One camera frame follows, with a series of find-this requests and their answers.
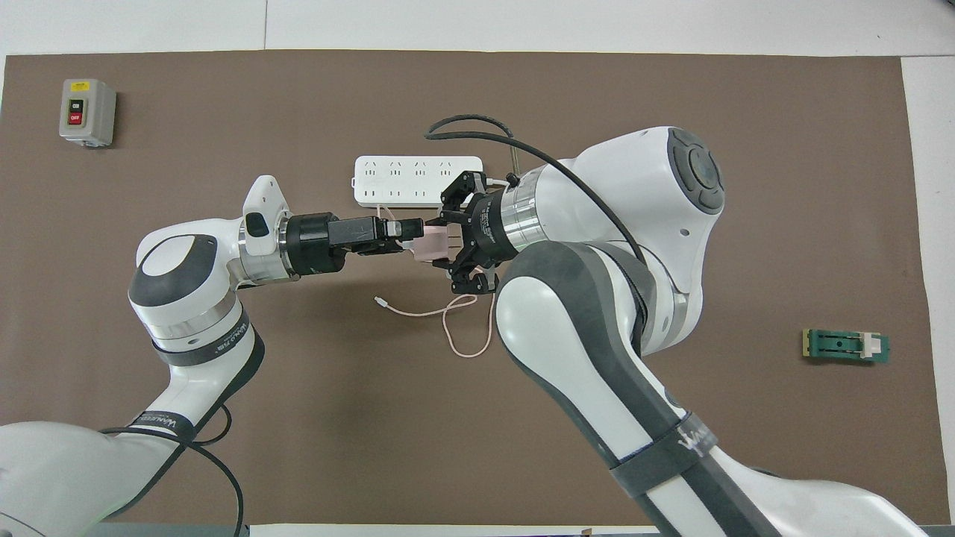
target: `black cable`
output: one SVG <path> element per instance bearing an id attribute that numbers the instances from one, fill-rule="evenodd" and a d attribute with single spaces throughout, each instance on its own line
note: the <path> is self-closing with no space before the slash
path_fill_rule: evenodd
<path id="1" fill-rule="evenodd" d="M 235 475 L 229 470 L 229 467 L 225 465 L 224 462 L 220 461 L 218 457 L 207 451 L 204 447 L 198 445 L 196 442 L 189 441 L 186 439 L 181 439 L 175 435 L 169 433 L 163 433 L 160 431 L 154 431 L 152 429 L 141 429 L 139 427 L 111 427 L 109 429 L 101 429 L 99 431 L 104 435 L 116 435 L 121 433 L 128 433 L 132 435 L 145 435 L 147 437 L 156 437 L 158 439 L 170 440 L 182 447 L 187 447 L 196 453 L 206 457 L 213 464 L 219 467 L 219 469 L 225 474 L 226 478 L 232 483 L 232 488 L 236 491 L 236 529 L 233 532 L 233 537 L 240 537 L 242 535 L 243 527 L 243 516 L 245 511 L 245 503 L 242 495 L 242 488 L 239 486 L 239 480 L 236 479 Z"/>
<path id="2" fill-rule="evenodd" d="M 614 227 L 616 227 L 617 230 L 620 231 L 620 234 L 624 236 L 624 239 L 626 240 L 626 243 L 630 246 L 630 249 L 633 250 L 633 255 L 635 255 L 637 259 L 640 260 L 641 263 L 645 264 L 647 262 L 644 259 L 643 252 L 640 251 L 640 246 L 637 244 L 637 240 L 633 238 L 633 235 L 630 234 L 630 231 L 626 228 L 626 226 L 624 226 L 624 223 L 620 220 L 617 214 L 614 213 L 613 210 L 606 203 L 604 203 L 604 200 L 602 200 L 600 196 L 597 195 L 596 192 L 594 192 L 589 186 L 587 186 L 587 184 L 584 183 L 584 181 L 581 178 L 577 177 L 577 174 L 570 171 L 570 169 L 567 168 L 567 166 L 564 166 L 559 161 L 557 161 L 557 159 L 544 153 L 537 147 L 534 147 L 533 145 L 530 145 L 528 143 L 525 143 L 523 141 L 520 141 L 514 138 L 506 138 L 501 135 L 479 132 L 479 131 L 455 131 L 450 133 L 435 132 L 435 130 L 443 127 L 444 125 L 454 122 L 452 118 L 442 119 L 441 121 L 432 125 L 431 128 L 428 129 L 428 132 L 426 132 L 424 135 L 425 140 L 496 141 L 497 143 L 503 143 L 505 145 L 510 145 L 511 147 L 517 147 L 521 151 L 530 153 L 531 155 L 534 155 L 538 159 L 541 159 L 542 161 L 547 162 L 548 164 L 557 168 L 558 171 L 563 173 L 572 183 L 576 184 L 577 187 L 580 188 L 584 194 L 586 194 L 587 198 L 590 198 L 590 201 L 593 202 L 598 208 L 600 208 L 601 211 L 603 211 L 607 219 L 614 225 Z"/>
<path id="3" fill-rule="evenodd" d="M 448 116 L 445 119 L 442 119 L 441 121 L 432 125 L 431 128 L 428 129 L 428 132 L 432 133 L 433 131 L 436 131 L 437 129 L 445 125 L 456 123 L 458 121 L 467 121 L 469 119 L 473 119 L 475 121 L 484 121 L 485 123 L 491 123 L 492 125 L 498 127 L 498 129 L 503 131 L 504 134 L 507 135 L 507 138 L 512 139 L 514 137 L 514 133 L 511 131 L 510 127 L 505 125 L 503 121 L 494 119 L 490 116 L 483 116 L 481 114 L 458 114 L 457 116 Z M 429 139 L 428 135 L 425 135 L 425 138 L 428 140 L 437 140 L 437 139 Z M 515 176 L 520 175 L 520 165 L 518 164 L 518 151 L 515 148 L 515 146 L 511 146 L 511 167 L 514 168 L 513 173 Z"/>
<path id="4" fill-rule="evenodd" d="M 229 412 L 228 407 L 225 405 L 222 406 L 222 409 L 223 409 L 223 412 L 225 413 L 225 427 L 223 428 L 223 431 L 219 433 L 219 435 L 214 439 L 196 440 L 196 441 L 193 441 L 192 443 L 196 445 L 202 445 L 202 446 L 212 445 L 216 443 L 217 441 L 224 439 L 225 435 L 229 434 L 229 429 L 232 428 L 232 413 Z"/>

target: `brown mat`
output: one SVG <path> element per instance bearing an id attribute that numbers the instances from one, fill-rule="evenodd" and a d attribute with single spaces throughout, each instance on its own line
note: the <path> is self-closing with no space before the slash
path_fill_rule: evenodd
<path id="1" fill-rule="evenodd" d="M 120 93 L 115 147 L 56 133 L 63 79 Z M 727 178 L 706 306 L 648 364 L 740 461 L 876 491 L 920 524 L 948 521 L 915 193 L 897 58 L 281 51 L 14 56 L 0 123 L 0 423 L 123 425 L 166 383 L 130 311 L 139 239 L 234 218 L 259 174 L 293 210 L 368 214 L 367 154 L 508 152 L 428 142 L 482 113 L 558 157 L 679 125 Z M 533 161 L 522 160 L 525 169 Z M 596 454 L 499 343 L 452 355 L 424 311 L 440 271 L 394 256 L 244 291 L 267 347 L 215 446 L 251 524 L 644 524 Z M 455 313 L 466 349 L 484 306 Z M 892 362 L 819 365 L 803 328 L 871 330 Z M 208 436 L 221 425 L 214 419 Z M 125 521 L 227 524 L 223 476 L 184 457 Z"/>

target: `power outlet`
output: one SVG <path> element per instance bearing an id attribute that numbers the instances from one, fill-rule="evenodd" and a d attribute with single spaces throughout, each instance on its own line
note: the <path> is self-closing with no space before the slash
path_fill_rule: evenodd
<path id="1" fill-rule="evenodd" d="M 478 157 L 388 157 L 355 159 L 351 178 L 363 207 L 441 207 L 441 192 L 463 171 L 484 171 Z"/>

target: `emergency switch box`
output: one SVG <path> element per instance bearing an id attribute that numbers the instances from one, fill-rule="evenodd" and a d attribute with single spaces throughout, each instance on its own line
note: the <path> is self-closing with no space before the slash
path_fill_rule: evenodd
<path id="1" fill-rule="evenodd" d="M 113 143 L 116 109 L 116 91 L 101 80 L 66 80 L 60 99 L 60 136 L 84 147 L 106 147 Z"/>

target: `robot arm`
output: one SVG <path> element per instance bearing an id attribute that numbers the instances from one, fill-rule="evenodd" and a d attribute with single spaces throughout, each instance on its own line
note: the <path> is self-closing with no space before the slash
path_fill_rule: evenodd
<path id="1" fill-rule="evenodd" d="M 642 361 L 681 341 L 699 319 L 703 254 L 724 199 L 705 144 L 658 127 L 562 163 L 619 215 L 639 255 L 550 165 L 503 192 L 476 195 L 468 231 L 482 251 L 463 255 L 486 265 L 513 257 L 497 288 L 508 354 L 558 402 L 660 531 L 924 535 L 865 490 L 784 480 L 736 462 Z"/>
<path id="2" fill-rule="evenodd" d="M 238 289 L 338 271 L 347 252 L 402 251 L 398 241 L 422 230 L 417 219 L 292 216 L 271 176 L 253 184 L 243 214 L 166 227 L 138 249 L 129 300 L 170 380 L 130 427 L 172 439 L 49 422 L 0 427 L 0 529 L 81 535 L 149 491 L 262 363 L 265 345 Z"/>

